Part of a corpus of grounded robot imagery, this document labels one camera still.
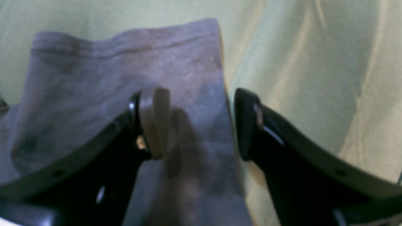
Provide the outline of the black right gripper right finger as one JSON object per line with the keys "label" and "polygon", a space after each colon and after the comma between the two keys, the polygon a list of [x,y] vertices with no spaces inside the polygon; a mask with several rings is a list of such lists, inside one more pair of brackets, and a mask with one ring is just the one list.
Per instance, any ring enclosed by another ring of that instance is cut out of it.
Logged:
{"label": "black right gripper right finger", "polygon": [[281,225],[401,225],[400,185],[326,152],[247,89],[234,112],[240,156],[262,170]]}

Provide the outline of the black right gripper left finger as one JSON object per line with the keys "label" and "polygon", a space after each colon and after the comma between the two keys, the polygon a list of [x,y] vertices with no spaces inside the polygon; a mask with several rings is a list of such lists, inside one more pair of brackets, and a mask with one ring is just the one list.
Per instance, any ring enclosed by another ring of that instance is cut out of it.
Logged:
{"label": "black right gripper left finger", "polygon": [[85,146],[1,186],[1,220],[13,226],[120,226],[141,164],[166,156],[171,93],[150,87]]}

